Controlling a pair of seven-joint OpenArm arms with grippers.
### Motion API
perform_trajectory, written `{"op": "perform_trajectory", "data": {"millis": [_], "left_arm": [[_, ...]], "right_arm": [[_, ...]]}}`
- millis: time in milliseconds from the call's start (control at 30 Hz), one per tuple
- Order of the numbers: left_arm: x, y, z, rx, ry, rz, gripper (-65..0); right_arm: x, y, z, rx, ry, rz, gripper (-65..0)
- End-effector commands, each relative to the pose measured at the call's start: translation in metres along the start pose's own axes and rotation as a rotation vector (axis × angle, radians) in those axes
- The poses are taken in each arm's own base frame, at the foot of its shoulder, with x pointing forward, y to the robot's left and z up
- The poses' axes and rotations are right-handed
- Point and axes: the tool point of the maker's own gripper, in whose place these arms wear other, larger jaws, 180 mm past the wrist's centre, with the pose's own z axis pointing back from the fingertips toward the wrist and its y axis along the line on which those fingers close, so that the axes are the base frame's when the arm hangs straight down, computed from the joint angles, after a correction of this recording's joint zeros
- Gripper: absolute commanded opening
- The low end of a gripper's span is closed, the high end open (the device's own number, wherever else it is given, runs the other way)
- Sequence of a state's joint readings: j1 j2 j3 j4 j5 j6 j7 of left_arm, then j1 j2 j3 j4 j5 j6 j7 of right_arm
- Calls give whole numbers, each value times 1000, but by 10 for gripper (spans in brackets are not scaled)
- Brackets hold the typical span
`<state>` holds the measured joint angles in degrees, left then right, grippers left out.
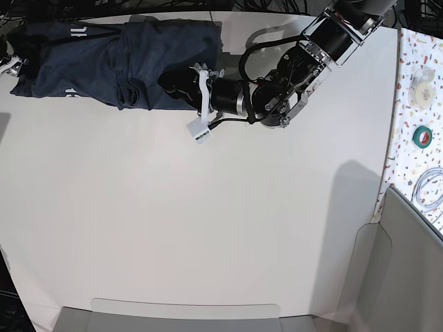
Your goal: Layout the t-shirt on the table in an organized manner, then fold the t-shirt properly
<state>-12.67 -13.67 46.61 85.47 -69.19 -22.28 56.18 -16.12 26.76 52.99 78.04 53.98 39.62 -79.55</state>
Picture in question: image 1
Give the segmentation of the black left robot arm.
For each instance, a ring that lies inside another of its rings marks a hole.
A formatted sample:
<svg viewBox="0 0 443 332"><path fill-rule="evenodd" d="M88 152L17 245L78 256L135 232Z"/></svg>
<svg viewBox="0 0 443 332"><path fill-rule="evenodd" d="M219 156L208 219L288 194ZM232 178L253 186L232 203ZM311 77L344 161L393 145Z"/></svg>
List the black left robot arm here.
<svg viewBox="0 0 443 332"><path fill-rule="evenodd" d="M197 110L189 128L213 130L223 122L285 128L306 106L331 65L342 66L383 23L394 1L333 1L299 35L255 44L239 59L240 80L223 77L205 64L164 72L162 89ZM249 57L265 48L292 47L275 69L252 79Z"/></svg>

